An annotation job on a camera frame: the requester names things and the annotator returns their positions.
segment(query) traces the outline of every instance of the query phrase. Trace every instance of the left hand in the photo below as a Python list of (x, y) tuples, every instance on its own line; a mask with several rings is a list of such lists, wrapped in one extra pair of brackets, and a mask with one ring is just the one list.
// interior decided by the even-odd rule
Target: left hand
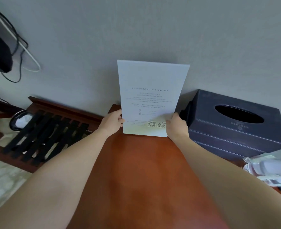
[(120, 127), (122, 127), (124, 119), (121, 117), (122, 110), (117, 110), (106, 115), (102, 119), (101, 124), (98, 127), (98, 130), (103, 132), (107, 137), (116, 133)]

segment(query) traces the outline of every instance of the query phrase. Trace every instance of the qr code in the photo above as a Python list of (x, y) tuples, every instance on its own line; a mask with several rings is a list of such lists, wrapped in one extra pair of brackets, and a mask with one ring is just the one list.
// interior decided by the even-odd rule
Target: qr code
[(156, 121), (148, 121), (148, 127), (155, 127)]
[(165, 128), (166, 127), (166, 123), (165, 122), (159, 122), (158, 123), (158, 128)]

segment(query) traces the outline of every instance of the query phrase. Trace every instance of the desk surface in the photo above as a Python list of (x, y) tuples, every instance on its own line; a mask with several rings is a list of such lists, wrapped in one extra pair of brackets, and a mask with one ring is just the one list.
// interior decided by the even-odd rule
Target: desk surface
[(67, 228), (228, 227), (169, 138), (120, 129), (105, 142)]

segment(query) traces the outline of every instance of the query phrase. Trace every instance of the white paper sheet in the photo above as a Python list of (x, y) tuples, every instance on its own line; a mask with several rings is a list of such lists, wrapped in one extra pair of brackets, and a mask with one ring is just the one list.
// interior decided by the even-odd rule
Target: white paper sheet
[(117, 60), (123, 133), (162, 136), (175, 111), (189, 65)]

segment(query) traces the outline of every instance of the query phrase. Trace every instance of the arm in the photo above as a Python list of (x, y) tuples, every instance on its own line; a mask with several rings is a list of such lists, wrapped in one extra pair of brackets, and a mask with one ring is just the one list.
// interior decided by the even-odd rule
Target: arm
[(38, 169), (0, 208), (0, 228), (66, 228), (105, 140), (124, 119), (108, 114), (99, 128)]
[(206, 187), (230, 228), (281, 228), (281, 195), (232, 163), (189, 138), (177, 113), (166, 126), (188, 164)]

